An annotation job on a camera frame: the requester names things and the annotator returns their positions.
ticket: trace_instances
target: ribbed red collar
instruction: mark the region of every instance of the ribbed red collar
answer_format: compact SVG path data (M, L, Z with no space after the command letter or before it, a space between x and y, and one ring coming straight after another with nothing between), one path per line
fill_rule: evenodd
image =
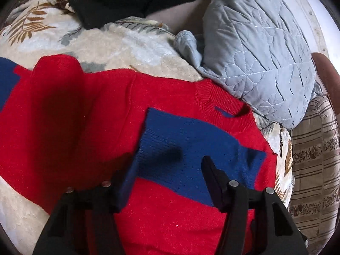
M211 79L195 82L195 101L207 122L234 134L256 126L250 107L214 84ZM216 107L233 115L228 118Z

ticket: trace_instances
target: gray pillow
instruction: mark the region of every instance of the gray pillow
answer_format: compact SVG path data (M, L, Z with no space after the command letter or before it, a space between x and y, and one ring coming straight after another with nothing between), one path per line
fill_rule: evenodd
M316 70L283 0L212 0L203 28L203 54L188 31L176 36L180 53L258 114L288 129L297 126L315 96Z

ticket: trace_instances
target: brown striped fabric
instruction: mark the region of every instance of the brown striped fabric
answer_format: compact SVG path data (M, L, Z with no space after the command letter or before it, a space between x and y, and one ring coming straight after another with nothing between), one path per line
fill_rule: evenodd
M314 255L332 236L339 209L339 131L326 96L310 102L291 139L295 186L289 211Z

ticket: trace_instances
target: metal pin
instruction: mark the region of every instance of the metal pin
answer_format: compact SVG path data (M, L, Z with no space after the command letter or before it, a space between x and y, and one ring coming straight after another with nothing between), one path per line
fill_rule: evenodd
M238 182L236 180L230 180L229 181L229 185L232 187L237 187L238 186Z
M110 180L105 180L102 182L102 186L107 188L111 186L111 181Z
M72 187L67 187L65 193L70 194L74 191Z
M271 188L271 187L267 187L267 188L266 188L266 192L267 192L268 194L273 194L273 193L274 193L274 189Z

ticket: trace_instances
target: red sweater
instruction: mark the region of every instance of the red sweater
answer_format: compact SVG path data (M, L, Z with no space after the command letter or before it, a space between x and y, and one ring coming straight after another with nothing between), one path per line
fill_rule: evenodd
M191 83L128 69L85 74L64 55L15 73L21 79L0 113L0 175L48 213L67 186L94 187L131 159L149 107L211 123L266 152L255 189L274 187L276 154L249 106L209 79ZM133 255L213 254L224 218L143 179L116 216L126 253Z

